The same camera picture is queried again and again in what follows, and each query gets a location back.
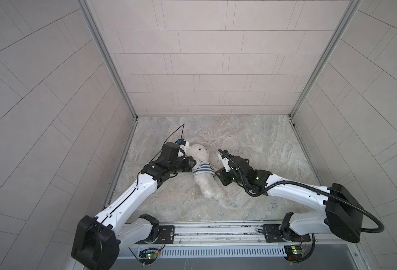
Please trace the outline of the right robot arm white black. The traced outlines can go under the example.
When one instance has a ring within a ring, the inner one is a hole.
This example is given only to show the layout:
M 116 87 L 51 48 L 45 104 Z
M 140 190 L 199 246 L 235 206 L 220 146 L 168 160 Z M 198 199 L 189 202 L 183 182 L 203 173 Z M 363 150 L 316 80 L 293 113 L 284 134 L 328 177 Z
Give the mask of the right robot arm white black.
M 261 195 L 288 199 L 312 208 L 309 213 L 288 212 L 271 234 L 297 242 L 310 234 L 334 234 L 350 243 L 358 243 L 363 215 L 360 205 L 340 184 L 313 186 L 287 180 L 265 170 L 253 169 L 248 159 L 221 152 L 223 167 L 216 172 L 222 184 L 236 183 L 250 196 Z

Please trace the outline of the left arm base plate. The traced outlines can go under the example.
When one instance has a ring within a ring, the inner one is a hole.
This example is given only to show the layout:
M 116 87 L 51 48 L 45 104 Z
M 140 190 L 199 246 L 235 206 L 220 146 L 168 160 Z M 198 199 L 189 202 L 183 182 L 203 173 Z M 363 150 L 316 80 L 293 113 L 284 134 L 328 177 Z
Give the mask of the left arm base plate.
M 159 226 L 158 232 L 154 239 L 148 238 L 137 242 L 137 244 L 157 245 L 157 244 L 172 244 L 174 242 L 175 226 Z

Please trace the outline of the blue white striped knit sweater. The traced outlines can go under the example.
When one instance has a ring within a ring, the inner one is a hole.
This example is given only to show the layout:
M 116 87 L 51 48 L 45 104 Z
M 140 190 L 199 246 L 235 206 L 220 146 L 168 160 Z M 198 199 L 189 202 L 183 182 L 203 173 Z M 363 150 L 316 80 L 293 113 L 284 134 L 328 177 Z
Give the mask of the blue white striped knit sweater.
M 209 162 L 204 162 L 199 160 L 197 164 L 193 167 L 193 176 L 200 174 L 210 174 L 212 177 L 215 176 L 215 171 Z

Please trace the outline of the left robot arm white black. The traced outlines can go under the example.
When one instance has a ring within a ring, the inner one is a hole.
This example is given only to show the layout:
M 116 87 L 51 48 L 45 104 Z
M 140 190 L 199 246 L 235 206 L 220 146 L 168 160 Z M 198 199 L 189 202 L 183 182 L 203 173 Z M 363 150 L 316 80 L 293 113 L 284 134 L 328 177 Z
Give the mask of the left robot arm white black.
M 144 214 L 129 225 L 126 222 L 166 180 L 192 171 L 197 162 L 186 155 L 188 146 L 184 139 L 163 144 L 158 159 L 146 164 L 118 199 L 95 217 L 83 217 L 77 225 L 72 258 L 89 270 L 109 270 L 122 248 L 142 240 L 155 241 L 159 230 L 156 218 Z

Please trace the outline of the white plush teddy bear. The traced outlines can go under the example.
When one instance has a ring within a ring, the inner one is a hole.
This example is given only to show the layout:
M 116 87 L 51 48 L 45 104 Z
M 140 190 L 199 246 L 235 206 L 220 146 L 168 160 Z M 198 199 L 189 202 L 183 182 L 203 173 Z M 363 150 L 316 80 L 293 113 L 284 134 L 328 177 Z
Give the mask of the white plush teddy bear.
M 186 153 L 188 156 L 191 156 L 195 159 L 196 164 L 199 160 L 204 162 L 210 162 L 209 151 L 203 145 L 200 144 L 190 145 L 189 148 L 187 148 Z M 214 177 L 212 177 L 210 174 L 200 174 L 197 176 L 193 176 L 193 179 L 196 182 L 196 184 L 199 186 L 205 198 L 211 198 L 219 201 L 224 198 L 224 192 L 220 188 L 220 186 L 216 183 Z

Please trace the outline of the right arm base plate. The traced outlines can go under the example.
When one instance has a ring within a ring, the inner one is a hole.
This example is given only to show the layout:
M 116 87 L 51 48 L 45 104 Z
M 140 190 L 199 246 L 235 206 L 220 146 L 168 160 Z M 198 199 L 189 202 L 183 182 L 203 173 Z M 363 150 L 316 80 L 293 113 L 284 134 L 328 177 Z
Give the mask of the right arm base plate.
M 258 232 L 263 234 L 267 243 L 300 243 L 311 242 L 310 235 L 306 234 L 300 236 L 294 232 L 283 232 L 279 229 L 278 224 L 267 224 L 263 225 L 262 228 L 258 229 Z

